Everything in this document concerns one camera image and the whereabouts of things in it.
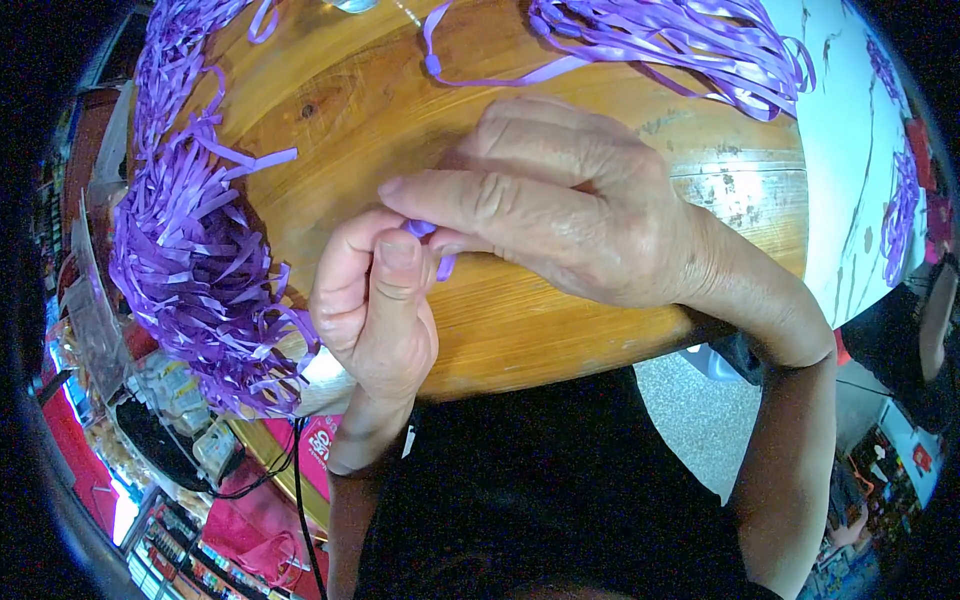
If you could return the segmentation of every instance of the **floor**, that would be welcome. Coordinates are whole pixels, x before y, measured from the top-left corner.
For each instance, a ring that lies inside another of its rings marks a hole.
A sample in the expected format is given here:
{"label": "floor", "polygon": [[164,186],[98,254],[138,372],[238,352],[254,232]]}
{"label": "floor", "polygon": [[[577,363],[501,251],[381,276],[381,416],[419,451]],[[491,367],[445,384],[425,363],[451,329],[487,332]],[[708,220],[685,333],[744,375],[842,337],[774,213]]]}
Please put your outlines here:
{"label": "floor", "polygon": [[[667,445],[726,503],[754,428],[760,389],[745,381],[707,379],[676,353],[634,369],[647,411]],[[874,390],[885,389],[853,361],[840,368],[837,381],[837,447],[847,451],[876,424],[886,398]]]}

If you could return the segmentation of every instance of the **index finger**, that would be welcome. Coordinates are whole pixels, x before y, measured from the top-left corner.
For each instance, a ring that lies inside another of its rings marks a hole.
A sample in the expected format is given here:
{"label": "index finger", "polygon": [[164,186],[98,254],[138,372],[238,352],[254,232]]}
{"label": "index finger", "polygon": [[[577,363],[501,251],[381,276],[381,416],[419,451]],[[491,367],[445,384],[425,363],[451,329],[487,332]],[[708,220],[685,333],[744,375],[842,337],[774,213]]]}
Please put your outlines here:
{"label": "index finger", "polygon": [[379,192],[400,214],[479,236],[505,254],[560,259],[608,233],[609,208],[597,196],[502,173],[423,171]]}
{"label": "index finger", "polygon": [[399,228],[404,221],[402,215],[392,210],[376,208],[337,226],[317,263],[310,292],[311,309],[334,315],[363,304],[373,245],[380,233]]}

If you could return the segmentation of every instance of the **wood grain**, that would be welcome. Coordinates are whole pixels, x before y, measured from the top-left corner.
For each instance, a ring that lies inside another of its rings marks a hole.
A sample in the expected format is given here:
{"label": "wood grain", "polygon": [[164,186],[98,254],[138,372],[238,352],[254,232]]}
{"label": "wood grain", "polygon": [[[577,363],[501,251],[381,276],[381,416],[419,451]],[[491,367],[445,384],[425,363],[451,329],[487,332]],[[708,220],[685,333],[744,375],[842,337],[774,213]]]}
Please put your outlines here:
{"label": "wood grain", "polygon": [[[410,14],[423,19],[434,6],[412,0],[404,10],[385,1],[351,16],[315,0],[287,0],[265,43],[247,41],[250,7],[207,44],[209,61],[227,74],[220,141],[255,156],[299,150],[297,160],[240,181],[274,261],[292,268],[294,304],[305,306],[331,231],[376,203],[380,182],[429,168],[490,101],[518,94],[426,76]],[[515,2],[457,2],[435,32],[444,76],[511,78],[556,58],[527,31],[524,13]],[[704,89],[688,73],[663,72]],[[213,75],[203,75],[180,122],[215,89]],[[803,274],[807,189],[794,120],[760,123],[720,103],[683,98],[622,63],[590,65],[525,89],[624,122],[667,158],[683,198]],[[724,331],[677,306],[622,310],[565,296],[522,268],[481,255],[462,256],[429,300],[441,350],[422,392],[436,399],[599,372]],[[334,369],[311,386],[316,394],[306,391],[304,412],[342,411],[351,386],[342,375]]]}

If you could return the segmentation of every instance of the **white table surface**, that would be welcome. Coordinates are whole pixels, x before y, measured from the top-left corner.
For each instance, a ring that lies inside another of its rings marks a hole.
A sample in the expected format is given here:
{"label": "white table surface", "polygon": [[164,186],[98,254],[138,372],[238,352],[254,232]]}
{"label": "white table surface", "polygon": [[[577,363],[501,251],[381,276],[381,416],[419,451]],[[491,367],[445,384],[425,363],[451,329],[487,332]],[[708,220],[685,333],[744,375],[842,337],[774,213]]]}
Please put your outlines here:
{"label": "white table surface", "polygon": [[[804,281],[836,328],[890,291],[880,230],[910,111],[899,76],[899,99],[875,80],[867,36],[883,42],[854,8],[842,0],[763,4],[782,36],[804,42],[817,74],[817,88],[797,103],[810,210]],[[901,274],[923,262],[925,207],[922,193]]]}

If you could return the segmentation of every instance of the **black shirt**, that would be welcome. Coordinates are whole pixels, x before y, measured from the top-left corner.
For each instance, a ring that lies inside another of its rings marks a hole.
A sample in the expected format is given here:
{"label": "black shirt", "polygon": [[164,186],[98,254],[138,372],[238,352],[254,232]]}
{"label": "black shirt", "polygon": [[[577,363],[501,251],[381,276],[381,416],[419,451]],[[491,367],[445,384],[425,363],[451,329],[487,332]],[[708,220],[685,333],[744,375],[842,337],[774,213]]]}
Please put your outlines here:
{"label": "black shirt", "polygon": [[947,336],[943,366],[932,381],[924,381],[920,362],[924,305],[925,299],[902,283],[845,324],[841,335],[851,358],[893,393],[913,424],[939,434],[957,421],[960,340],[956,332]]}
{"label": "black shirt", "polygon": [[778,598],[732,510],[667,447],[632,368],[415,410],[357,598],[499,598],[564,581],[636,598]]}

